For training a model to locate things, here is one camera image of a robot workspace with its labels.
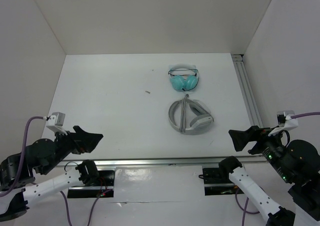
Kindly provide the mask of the grey white headphones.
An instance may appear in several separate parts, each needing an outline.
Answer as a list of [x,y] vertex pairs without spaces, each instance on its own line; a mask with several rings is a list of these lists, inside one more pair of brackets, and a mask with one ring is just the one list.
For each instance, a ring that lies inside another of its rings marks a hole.
[[212,128],[214,117],[201,101],[185,96],[170,105],[168,121],[172,129],[181,134],[200,135]]

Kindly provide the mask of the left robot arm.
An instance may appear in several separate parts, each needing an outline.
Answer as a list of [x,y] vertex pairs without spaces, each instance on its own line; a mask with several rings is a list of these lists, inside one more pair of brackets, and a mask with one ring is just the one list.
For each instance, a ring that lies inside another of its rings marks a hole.
[[60,176],[35,183],[34,174],[47,175],[69,154],[91,153],[103,138],[102,134],[88,133],[79,126],[73,129],[73,132],[56,132],[54,140],[39,139],[26,146],[23,153],[9,156],[0,164],[1,221],[24,215],[34,204],[59,191],[98,181],[95,162],[84,160]]

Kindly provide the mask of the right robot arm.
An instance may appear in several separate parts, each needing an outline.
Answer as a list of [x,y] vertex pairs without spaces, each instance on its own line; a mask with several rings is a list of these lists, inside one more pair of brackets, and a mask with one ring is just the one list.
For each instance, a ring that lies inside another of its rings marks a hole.
[[272,135],[270,128],[258,126],[246,131],[229,131],[236,151],[242,151],[248,143],[254,142],[249,154],[261,154],[280,178],[292,185],[288,193],[295,203],[295,212],[270,198],[234,156],[218,164],[218,176],[220,180],[231,181],[238,186],[260,212],[266,225],[319,225],[320,156],[316,148],[304,140],[293,140],[283,145],[283,133],[288,134],[288,131],[282,129]]

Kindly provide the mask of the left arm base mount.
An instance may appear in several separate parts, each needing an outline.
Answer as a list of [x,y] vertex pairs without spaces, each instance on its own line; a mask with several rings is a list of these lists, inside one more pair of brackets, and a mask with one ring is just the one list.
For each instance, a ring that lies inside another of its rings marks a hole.
[[80,184],[67,191],[67,198],[112,198],[114,196],[115,170],[98,169],[93,160],[75,163],[80,170]]

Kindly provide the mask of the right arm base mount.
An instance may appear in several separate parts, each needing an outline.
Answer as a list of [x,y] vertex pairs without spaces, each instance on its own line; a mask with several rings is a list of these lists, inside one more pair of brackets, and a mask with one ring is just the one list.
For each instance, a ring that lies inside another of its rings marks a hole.
[[198,178],[204,183],[205,196],[243,194],[237,185],[221,175],[218,168],[203,168]]

